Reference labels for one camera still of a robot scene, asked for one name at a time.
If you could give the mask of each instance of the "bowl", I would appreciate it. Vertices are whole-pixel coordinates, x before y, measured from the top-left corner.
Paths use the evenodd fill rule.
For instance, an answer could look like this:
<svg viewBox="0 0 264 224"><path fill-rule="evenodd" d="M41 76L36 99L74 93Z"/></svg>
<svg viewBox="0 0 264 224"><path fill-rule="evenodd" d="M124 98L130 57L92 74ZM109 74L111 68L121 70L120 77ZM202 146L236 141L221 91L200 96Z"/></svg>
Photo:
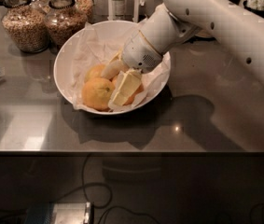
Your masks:
<svg viewBox="0 0 264 224"><path fill-rule="evenodd" d="M133 29L136 29L138 26L138 23L134 23L131 21L102 21L95 23L91 25L91 28L95 29L97 38L101 41L108 42L110 40L117 40L123 35L127 35L128 33L132 34ZM87 40L81 40L82 37L89 37L88 33L91 31L91 29L82 29L76 34L74 34L72 37L70 37L65 44L62 46L60 51L57 54L55 64L54 64L54 79L56 82L56 86L61 93L61 95L71 104L74 105L75 101L75 92L73 91L73 84L75 84L75 71L76 69L76 61L74 62L76 47L78 46L78 43L87 43ZM146 105L151 100L153 100L164 88L166 85L169 75L170 75L170 69L171 69L171 59L170 54L167 52L164 55L164 60L166 61L166 65L159 65L158 67L162 67L161 69L164 69L164 72L161 72L160 75L154 79L154 88L151 89L151 91L148 92L146 98L138 105L133 106L131 105L130 108L120 111L111 111L111 112L102 112L97 111L92 108L86 107L83 104L80 104L78 107L79 109L82 109L84 111L93 113L93 114L99 114L99 115L118 115L123 114L127 112L131 112L143 105Z"/></svg>

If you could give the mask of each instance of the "bowl of food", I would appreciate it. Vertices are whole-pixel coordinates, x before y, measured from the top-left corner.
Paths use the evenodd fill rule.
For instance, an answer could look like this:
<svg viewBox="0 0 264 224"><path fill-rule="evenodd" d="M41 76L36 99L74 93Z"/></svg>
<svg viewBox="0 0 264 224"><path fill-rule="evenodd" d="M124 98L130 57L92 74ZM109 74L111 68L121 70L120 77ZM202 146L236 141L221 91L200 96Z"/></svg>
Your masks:
<svg viewBox="0 0 264 224"><path fill-rule="evenodd" d="M146 105L162 91L171 70L169 52L150 73L123 69L115 76L102 76L110 62L119 57L125 41L141 25L131 21L88 24L62 46L55 60L54 78L59 92L74 109L100 115L122 114ZM128 97L129 102L114 105L111 100L116 99L122 79L134 76L140 78L136 92Z"/></svg>

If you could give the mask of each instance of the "white bowl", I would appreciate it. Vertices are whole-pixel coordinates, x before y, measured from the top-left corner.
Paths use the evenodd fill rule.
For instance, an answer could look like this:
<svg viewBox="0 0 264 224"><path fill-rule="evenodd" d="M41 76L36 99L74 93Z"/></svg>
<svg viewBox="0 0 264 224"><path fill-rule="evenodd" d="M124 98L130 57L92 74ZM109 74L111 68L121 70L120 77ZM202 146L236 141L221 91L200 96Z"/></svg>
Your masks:
<svg viewBox="0 0 264 224"><path fill-rule="evenodd" d="M130 31L131 28L135 27L136 25L137 23L131 21L103 21L95 23L92 26L95 27L95 30L100 40L108 40L113 38L116 39L116 37L125 34L127 31ZM54 64L54 78L57 88L62 94L62 96L71 104L73 103L73 93L70 91L69 87L75 81L72 64L75 54L75 47L80 37L83 35L82 33L87 33L87 31L87 29L82 29L81 31L73 35L71 38L69 38L59 51ZM165 57L167 60L169 60L169 67L167 67L167 69L169 69L168 71L170 71L171 66L169 53L167 53ZM160 79L160 84L158 85L158 87L154 89L153 92L150 93L149 96L142 103L129 110L119 112L102 112L90 109L85 105L83 105L81 109L87 112L100 115L117 115L133 111L134 109L139 108L154 99L166 85L169 79L169 75L170 72L166 72Z"/></svg>

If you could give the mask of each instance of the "countertop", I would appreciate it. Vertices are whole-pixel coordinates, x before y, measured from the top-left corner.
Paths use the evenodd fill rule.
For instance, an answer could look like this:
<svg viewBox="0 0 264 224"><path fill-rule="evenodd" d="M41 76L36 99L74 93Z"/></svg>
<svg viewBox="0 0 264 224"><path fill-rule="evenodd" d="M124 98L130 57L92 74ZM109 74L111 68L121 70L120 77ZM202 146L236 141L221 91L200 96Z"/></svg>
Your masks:
<svg viewBox="0 0 264 224"><path fill-rule="evenodd" d="M0 153L264 152L264 87L216 41L170 50L165 89L133 112L76 111L53 76L56 53L20 52L0 7Z"/></svg>

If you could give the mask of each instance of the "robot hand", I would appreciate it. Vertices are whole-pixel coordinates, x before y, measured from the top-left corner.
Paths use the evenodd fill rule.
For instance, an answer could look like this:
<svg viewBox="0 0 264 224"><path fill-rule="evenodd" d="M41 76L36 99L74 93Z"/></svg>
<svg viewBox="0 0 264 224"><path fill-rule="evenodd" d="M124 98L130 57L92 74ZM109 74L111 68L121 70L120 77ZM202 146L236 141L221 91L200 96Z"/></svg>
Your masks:
<svg viewBox="0 0 264 224"><path fill-rule="evenodd" d="M122 51L129 67L153 70L176 42L199 28L212 35L264 84L264 19L229 0L163 0Z"/></svg>

